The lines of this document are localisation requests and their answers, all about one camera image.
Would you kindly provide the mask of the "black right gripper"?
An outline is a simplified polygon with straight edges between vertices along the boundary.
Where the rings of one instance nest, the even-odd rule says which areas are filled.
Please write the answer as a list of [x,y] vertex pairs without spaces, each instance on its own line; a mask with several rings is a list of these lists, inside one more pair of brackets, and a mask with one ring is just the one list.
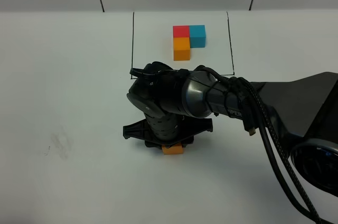
[[135,138],[145,142],[146,147],[170,148],[178,143],[183,147],[194,142],[202,132],[212,132],[211,118],[193,118],[168,113],[162,118],[145,115],[145,119],[123,127],[125,139]]

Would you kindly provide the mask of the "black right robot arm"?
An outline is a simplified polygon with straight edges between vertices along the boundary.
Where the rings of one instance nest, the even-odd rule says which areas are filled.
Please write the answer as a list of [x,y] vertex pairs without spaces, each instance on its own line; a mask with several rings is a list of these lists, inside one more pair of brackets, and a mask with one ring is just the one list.
[[337,74],[324,72],[291,82],[245,82],[198,66],[174,70],[162,62],[130,71],[128,100],[144,113],[124,126],[124,138],[147,147],[191,144],[212,131],[211,114],[243,122],[253,134],[272,125],[283,153],[310,184],[337,195]]

